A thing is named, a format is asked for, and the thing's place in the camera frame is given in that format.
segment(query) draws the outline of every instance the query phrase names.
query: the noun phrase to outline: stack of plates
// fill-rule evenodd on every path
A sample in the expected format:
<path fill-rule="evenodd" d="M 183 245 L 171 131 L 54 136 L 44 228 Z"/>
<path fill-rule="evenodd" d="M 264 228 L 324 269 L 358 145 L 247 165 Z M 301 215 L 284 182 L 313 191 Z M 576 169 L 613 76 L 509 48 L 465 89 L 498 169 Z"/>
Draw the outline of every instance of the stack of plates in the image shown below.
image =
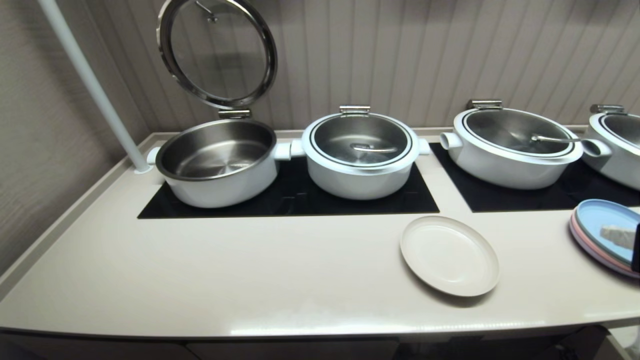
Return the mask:
<path fill-rule="evenodd" d="M 636 279 L 640 273 L 631 270 L 633 249 L 625 249 L 600 236 L 603 226 L 618 226 L 635 229 L 640 223 L 640 214 L 615 202 L 585 200 L 574 210 L 569 228 L 577 243 L 606 267 Z"/>

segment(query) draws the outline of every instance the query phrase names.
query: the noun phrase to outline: lid hinge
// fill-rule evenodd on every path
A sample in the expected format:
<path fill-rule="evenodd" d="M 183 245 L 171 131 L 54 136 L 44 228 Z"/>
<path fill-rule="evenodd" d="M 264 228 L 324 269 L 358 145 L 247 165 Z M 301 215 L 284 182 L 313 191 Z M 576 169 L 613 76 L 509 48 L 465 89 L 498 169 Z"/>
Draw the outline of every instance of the lid hinge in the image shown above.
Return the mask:
<path fill-rule="evenodd" d="M 500 99 L 471 99 L 467 103 L 467 110 L 471 109 L 502 109 Z"/>
<path fill-rule="evenodd" d="M 591 113 L 620 114 L 626 115 L 627 111 L 622 105 L 593 104 L 589 108 Z"/>
<path fill-rule="evenodd" d="M 342 114 L 368 114 L 370 110 L 369 105 L 340 105 Z"/>
<path fill-rule="evenodd" d="M 251 118 L 251 110 L 219 110 L 218 117 L 220 119 L 249 119 Z"/>

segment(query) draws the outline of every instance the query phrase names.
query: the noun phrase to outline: white pole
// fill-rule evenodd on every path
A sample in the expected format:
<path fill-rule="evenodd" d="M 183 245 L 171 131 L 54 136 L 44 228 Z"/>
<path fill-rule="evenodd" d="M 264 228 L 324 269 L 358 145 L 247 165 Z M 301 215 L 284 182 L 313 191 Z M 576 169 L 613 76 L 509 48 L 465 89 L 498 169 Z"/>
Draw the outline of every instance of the white pole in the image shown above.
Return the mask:
<path fill-rule="evenodd" d="M 82 50 L 80 50 L 80 46 L 76 42 L 76 38 L 74 38 L 71 29 L 69 29 L 64 16 L 62 16 L 62 13 L 60 12 L 60 8 L 58 8 L 58 4 L 56 4 L 56 0 L 38 0 L 38 2 L 40 3 L 42 10 L 44 10 L 47 19 L 49 19 L 53 30 L 60 39 L 62 46 L 65 48 L 71 62 L 74 64 L 76 71 L 78 71 L 80 78 L 83 80 L 84 85 L 91 93 L 91 96 L 98 105 L 98 108 L 100 108 L 100 112 L 102 112 L 107 123 L 111 126 L 111 130 L 113 130 L 114 134 L 120 141 L 120 144 L 133 161 L 133 165 L 136 167 L 136 172 L 144 173 L 151 170 L 152 167 L 147 164 L 147 161 L 140 153 L 140 150 L 138 150 L 136 143 L 133 142 L 131 135 L 122 124 L 118 113 L 113 108 L 107 94 L 104 93 L 98 79 L 95 77 L 91 66 L 89 66 L 89 63 L 86 61 Z"/>

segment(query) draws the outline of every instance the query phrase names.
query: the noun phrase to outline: beige countertop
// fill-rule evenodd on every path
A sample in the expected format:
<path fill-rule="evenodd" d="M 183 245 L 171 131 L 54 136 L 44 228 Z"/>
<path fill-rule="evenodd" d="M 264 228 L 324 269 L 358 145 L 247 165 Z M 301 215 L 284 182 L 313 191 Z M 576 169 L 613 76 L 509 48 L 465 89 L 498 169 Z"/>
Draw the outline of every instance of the beige countertop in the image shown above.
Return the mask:
<path fill-rule="evenodd" d="M 138 220 L 163 179 L 156 169 L 129 168 L 14 280 L 0 327 L 252 337 L 486 334 L 640 320 L 637 282 L 579 248 L 570 210 L 472 213 L 435 156 L 417 166 L 439 215 L 473 227 L 495 249 L 501 277 L 490 293 L 451 297 L 409 271 L 399 240 L 428 214 Z"/>

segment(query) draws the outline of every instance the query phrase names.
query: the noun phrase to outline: pink plate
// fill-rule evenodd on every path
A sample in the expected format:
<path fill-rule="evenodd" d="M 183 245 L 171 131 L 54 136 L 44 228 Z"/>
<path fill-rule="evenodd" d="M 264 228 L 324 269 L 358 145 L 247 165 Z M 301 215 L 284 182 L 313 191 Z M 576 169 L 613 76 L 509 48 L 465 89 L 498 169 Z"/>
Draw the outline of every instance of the pink plate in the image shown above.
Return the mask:
<path fill-rule="evenodd" d="M 596 260 L 601 262 L 601 264 L 623 275 L 640 279 L 640 273 L 631 271 L 631 268 L 629 266 L 626 266 L 620 263 L 618 260 L 612 258 L 601 248 L 595 245 L 591 241 L 591 239 L 589 239 L 589 237 L 584 233 L 584 231 L 580 228 L 580 225 L 576 221 L 575 211 L 571 215 L 569 229 L 571 230 L 573 237 L 576 239 L 576 242 L 580 245 L 580 247 L 582 247 L 582 249 L 589 253 L 589 255 L 593 256 Z"/>

